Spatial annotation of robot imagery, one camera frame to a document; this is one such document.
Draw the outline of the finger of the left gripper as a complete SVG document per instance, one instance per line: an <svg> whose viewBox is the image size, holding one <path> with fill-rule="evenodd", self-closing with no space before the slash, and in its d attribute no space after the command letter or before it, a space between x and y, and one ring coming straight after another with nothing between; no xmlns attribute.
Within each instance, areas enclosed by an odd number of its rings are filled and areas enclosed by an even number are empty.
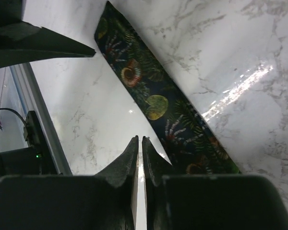
<svg viewBox="0 0 288 230"><path fill-rule="evenodd" d="M90 58L95 50L26 22L0 27L0 68L52 58Z"/></svg>

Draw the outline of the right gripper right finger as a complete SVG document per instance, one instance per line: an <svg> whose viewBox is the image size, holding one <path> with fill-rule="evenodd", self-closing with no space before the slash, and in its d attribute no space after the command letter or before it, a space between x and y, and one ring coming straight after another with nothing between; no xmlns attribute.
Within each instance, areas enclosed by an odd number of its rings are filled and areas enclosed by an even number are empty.
<svg viewBox="0 0 288 230"><path fill-rule="evenodd" d="M149 230L288 230L274 185L257 175L179 175L142 140Z"/></svg>

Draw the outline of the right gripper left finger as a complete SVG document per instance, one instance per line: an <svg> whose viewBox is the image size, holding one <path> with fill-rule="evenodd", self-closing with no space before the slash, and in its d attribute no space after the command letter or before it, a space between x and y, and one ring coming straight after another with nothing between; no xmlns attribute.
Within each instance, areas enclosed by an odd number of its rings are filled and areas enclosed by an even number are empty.
<svg viewBox="0 0 288 230"><path fill-rule="evenodd" d="M133 230L139 138L93 176L0 178L0 230Z"/></svg>

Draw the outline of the dark green leaf-patterned tie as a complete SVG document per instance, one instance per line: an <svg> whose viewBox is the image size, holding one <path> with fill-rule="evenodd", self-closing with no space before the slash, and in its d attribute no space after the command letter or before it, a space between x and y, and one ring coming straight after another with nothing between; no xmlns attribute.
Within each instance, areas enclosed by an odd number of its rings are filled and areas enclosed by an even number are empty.
<svg viewBox="0 0 288 230"><path fill-rule="evenodd" d="M105 4L94 38L177 171L240 173L202 116L110 2Z"/></svg>

